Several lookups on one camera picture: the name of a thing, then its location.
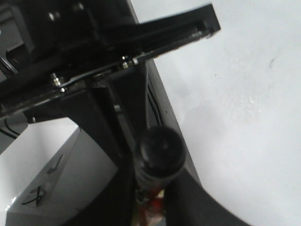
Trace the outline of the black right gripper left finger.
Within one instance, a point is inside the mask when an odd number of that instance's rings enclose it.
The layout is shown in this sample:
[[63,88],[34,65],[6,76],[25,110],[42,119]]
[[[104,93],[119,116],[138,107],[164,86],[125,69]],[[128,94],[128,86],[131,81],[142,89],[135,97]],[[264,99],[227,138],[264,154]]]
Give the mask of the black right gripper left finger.
[[108,185],[68,226],[129,226],[135,210],[133,152],[141,132],[141,83],[128,78],[66,86],[58,106],[116,165]]

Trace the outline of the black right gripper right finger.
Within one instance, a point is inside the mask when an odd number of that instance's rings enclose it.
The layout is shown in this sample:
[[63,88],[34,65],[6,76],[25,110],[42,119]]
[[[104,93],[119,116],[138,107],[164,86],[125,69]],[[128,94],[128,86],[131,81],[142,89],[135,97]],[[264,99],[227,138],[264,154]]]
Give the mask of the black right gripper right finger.
[[180,175],[165,189],[167,226],[243,226],[190,175]]

